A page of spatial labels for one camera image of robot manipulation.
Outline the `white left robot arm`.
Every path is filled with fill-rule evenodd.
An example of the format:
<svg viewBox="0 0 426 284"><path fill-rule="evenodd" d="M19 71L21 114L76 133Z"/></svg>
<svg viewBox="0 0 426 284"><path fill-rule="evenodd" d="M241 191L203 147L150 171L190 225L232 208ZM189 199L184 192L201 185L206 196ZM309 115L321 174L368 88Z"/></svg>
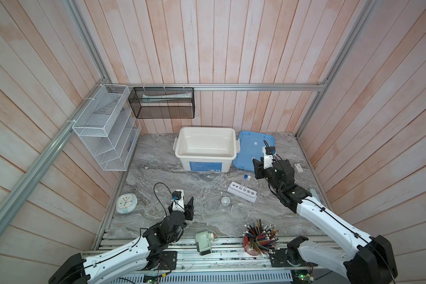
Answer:
<svg viewBox="0 0 426 284"><path fill-rule="evenodd" d="M171 243L177 242L194 218L194 199L129 243L90 257L74 254L48 280L50 284L107 284L131 271L152 269Z"/></svg>

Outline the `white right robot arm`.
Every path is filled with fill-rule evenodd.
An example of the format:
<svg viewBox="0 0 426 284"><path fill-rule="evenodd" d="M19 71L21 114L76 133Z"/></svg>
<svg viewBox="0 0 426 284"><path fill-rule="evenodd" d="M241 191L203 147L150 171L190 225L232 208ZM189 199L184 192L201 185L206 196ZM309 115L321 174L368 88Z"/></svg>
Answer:
<svg viewBox="0 0 426 284"><path fill-rule="evenodd" d="M352 284L391 284L398 271L392 245L352 226L327 209L309 191L295 183L295 171L288 160L253 159L256 179L267 181L271 193L289 208L328 235L341 251L299 236L287 244L286 262L291 266L314 263L348 279Z"/></svg>

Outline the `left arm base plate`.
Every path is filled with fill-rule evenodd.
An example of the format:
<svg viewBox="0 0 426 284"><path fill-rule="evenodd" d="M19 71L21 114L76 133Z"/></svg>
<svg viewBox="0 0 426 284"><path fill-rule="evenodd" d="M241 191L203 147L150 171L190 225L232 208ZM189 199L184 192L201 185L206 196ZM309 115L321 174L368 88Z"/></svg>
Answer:
<svg viewBox="0 0 426 284"><path fill-rule="evenodd" d="M178 253L176 251L164 251L159 254L149 256L147 258L148 264L145 266L144 270L150 271L153 269L166 269L169 271L176 269L178 259Z"/></svg>

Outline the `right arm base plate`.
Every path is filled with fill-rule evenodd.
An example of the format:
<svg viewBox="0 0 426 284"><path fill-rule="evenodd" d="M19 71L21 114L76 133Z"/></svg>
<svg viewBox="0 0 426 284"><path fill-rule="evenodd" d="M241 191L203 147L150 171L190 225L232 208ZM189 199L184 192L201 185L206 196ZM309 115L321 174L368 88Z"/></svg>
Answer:
<svg viewBox="0 0 426 284"><path fill-rule="evenodd" d="M306 262L301 259L300 255L291 248L282 248L275 250L270 254L272 267L316 267L317 264Z"/></svg>

